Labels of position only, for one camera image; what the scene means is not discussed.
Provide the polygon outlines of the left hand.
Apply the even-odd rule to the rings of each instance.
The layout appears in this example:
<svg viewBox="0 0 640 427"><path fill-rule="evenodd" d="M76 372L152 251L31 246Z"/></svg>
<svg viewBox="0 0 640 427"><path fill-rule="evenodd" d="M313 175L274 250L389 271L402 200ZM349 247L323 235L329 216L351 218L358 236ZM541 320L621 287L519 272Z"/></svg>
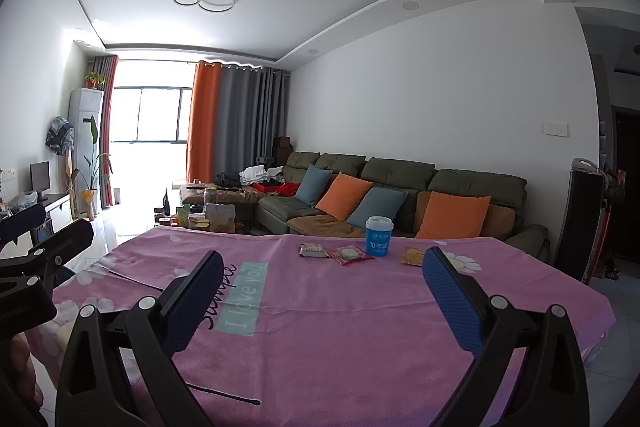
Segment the left hand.
<svg viewBox="0 0 640 427"><path fill-rule="evenodd" d="M24 333L13 337L10 353L15 371L14 390L29 404L40 410L43 405L43 394L37 383L35 367L32 364L32 352Z"/></svg>

